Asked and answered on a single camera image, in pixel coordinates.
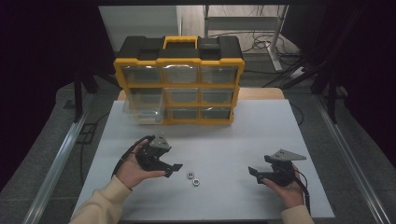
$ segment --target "white table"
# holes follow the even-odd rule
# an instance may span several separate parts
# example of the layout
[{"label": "white table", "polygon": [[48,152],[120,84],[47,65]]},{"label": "white table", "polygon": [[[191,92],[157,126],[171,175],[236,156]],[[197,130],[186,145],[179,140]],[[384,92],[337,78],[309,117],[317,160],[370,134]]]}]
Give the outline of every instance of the white table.
[{"label": "white table", "polygon": [[[111,109],[76,207],[104,187],[119,157],[134,141],[164,133],[172,149],[161,157],[183,167],[169,178],[149,179],[134,188],[121,220],[247,221],[279,219],[282,202],[259,185],[248,166],[271,172],[263,159],[280,148],[307,157],[295,161],[308,179],[312,217],[334,217],[287,100],[238,101],[232,125],[137,125],[122,114],[123,102]],[[187,178],[193,171],[201,184]]]}]

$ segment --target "sleeve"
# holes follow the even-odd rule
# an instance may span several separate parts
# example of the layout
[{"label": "sleeve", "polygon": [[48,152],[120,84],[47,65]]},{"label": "sleeve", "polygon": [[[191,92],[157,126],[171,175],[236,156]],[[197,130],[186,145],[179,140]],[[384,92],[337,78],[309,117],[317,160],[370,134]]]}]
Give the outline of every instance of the sleeve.
[{"label": "sleeve", "polygon": [[308,213],[305,205],[298,205],[284,210],[281,213],[284,224],[313,224],[314,220]]},{"label": "sleeve", "polygon": [[95,190],[91,198],[81,205],[70,223],[117,223],[120,220],[122,204],[131,193],[130,189],[113,176],[106,187]]}]

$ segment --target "cable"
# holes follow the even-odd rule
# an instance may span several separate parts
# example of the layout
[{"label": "cable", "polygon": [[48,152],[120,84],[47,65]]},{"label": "cable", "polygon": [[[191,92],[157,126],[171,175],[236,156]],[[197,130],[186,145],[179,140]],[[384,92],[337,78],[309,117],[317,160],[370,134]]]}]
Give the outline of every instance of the cable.
[{"label": "cable", "polygon": [[[262,33],[273,33],[274,31],[262,32]],[[240,32],[229,32],[229,33],[221,33],[218,35],[210,35],[209,37],[219,36],[219,35],[237,35],[237,34],[252,34],[254,31],[240,31]]]},{"label": "cable", "polygon": [[139,141],[135,142],[133,146],[128,148],[128,150],[126,150],[126,152],[121,156],[119,162],[117,162],[116,167],[114,167],[114,170],[113,170],[113,173],[111,174],[111,177],[113,177],[113,175],[117,174],[117,171],[120,169],[120,167],[122,166],[124,161],[128,158],[128,156],[132,153],[132,151],[137,147],[137,145],[139,145],[141,142],[143,142],[146,139],[151,141],[151,140],[154,139],[154,136],[153,135],[144,136],[141,139],[139,139]]},{"label": "cable", "polygon": [[285,169],[283,169],[283,168],[281,168],[279,166],[276,166],[276,168],[279,169],[282,173],[290,176],[294,180],[294,182],[296,182],[298,184],[298,186],[300,186],[301,190],[304,193],[305,206],[306,206],[306,208],[308,210],[309,215],[311,215],[311,202],[309,201],[309,197],[310,196],[309,196],[309,191],[308,191],[308,188],[307,188],[308,187],[308,182],[306,180],[305,175],[303,175],[301,172],[297,171],[299,174],[301,174],[305,178],[306,186],[303,184],[303,182],[301,182],[301,180],[296,175],[290,174],[288,171],[286,171]]},{"label": "cable", "polygon": [[85,136],[83,138],[83,141],[82,142],[77,142],[77,144],[81,144],[80,151],[79,151],[79,178],[80,178],[81,185],[84,185],[84,182],[85,182],[84,174],[83,174],[83,171],[82,171],[82,158],[83,158],[84,146],[87,143],[87,138],[88,138],[89,134],[91,134],[92,138],[94,137],[95,131],[96,131],[96,127],[98,126],[100,120],[105,118],[109,114],[110,113],[105,113],[102,117],[97,119],[96,122],[94,122],[94,123],[86,123],[86,124],[84,124],[84,126],[91,125],[91,128],[86,133],[80,132],[80,134],[85,134]]},{"label": "cable", "polygon": [[262,16],[262,11],[264,10],[264,5],[261,5],[262,10],[260,11],[260,16]]},{"label": "cable", "polygon": [[287,52],[286,48],[285,48],[285,40],[281,36],[279,36],[278,38],[282,41],[282,49],[284,51],[284,53],[280,53],[279,50],[276,47],[276,52],[279,55],[290,55],[290,56],[299,56],[299,57],[301,57],[300,54],[292,54],[292,53]]},{"label": "cable", "polygon": [[302,59],[299,59],[296,63],[294,63],[292,66],[290,66],[288,69],[286,69],[284,72],[281,73],[281,75],[279,75],[278,77],[274,78],[273,80],[265,83],[262,88],[267,87],[268,85],[280,80],[283,76],[288,75],[288,72],[297,69],[298,67],[300,67],[301,65],[304,64],[304,61],[301,62]]},{"label": "cable", "polygon": [[223,10],[225,16],[228,16],[228,15],[227,15],[227,12],[225,12],[225,10],[224,10],[224,5],[221,7],[221,9]]},{"label": "cable", "polygon": [[262,71],[248,70],[248,69],[245,69],[244,72],[260,73],[260,74],[268,74],[268,75],[279,75],[279,74],[282,74],[282,73],[277,73],[277,72],[262,72]]},{"label": "cable", "polygon": [[250,16],[250,14],[253,13],[255,9],[256,9],[256,6],[253,7],[253,10],[251,10],[251,12],[248,14],[248,16]]},{"label": "cable", "polygon": [[297,105],[292,104],[291,102],[289,102],[289,103],[291,106],[294,106],[294,108],[296,108],[298,110],[298,112],[300,112],[300,114],[301,114],[301,120],[299,122],[297,122],[297,124],[300,126],[304,122],[304,113]]}]

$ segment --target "human hand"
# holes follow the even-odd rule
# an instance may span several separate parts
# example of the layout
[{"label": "human hand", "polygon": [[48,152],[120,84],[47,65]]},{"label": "human hand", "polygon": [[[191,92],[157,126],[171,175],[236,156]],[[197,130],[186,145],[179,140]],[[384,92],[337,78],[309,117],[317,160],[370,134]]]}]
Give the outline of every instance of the human hand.
[{"label": "human hand", "polygon": [[[295,175],[297,178],[300,179],[300,175],[297,172],[298,169],[297,167],[293,164]],[[286,208],[292,208],[297,205],[303,205],[304,204],[304,197],[303,197],[303,190],[300,188],[300,186],[293,181],[291,184],[289,184],[286,187],[280,187],[274,181],[271,181],[267,178],[264,178],[262,182],[270,189],[275,191],[277,195],[282,199],[283,204],[285,204]]]},{"label": "human hand", "polygon": [[139,163],[137,163],[135,154],[140,150],[143,145],[147,143],[148,140],[145,139],[140,144],[138,144],[116,173],[116,177],[128,189],[137,186],[140,182],[147,178],[160,177],[165,175],[165,171],[145,171],[142,169],[142,167],[140,167]]}]

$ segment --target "metal nut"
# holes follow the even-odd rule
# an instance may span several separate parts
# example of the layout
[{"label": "metal nut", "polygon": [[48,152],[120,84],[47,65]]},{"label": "metal nut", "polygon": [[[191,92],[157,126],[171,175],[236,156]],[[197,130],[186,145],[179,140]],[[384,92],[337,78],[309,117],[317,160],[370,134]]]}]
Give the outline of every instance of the metal nut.
[{"label": "metal nut", "polygon": [[194,172],[188,172],[187,173],[187,178],[188,179],[193,179],[194,178]]},{"label": "metal nut", "polygon": [[192,184],[196,187],[199,185],[199,179],[192,180]]}]

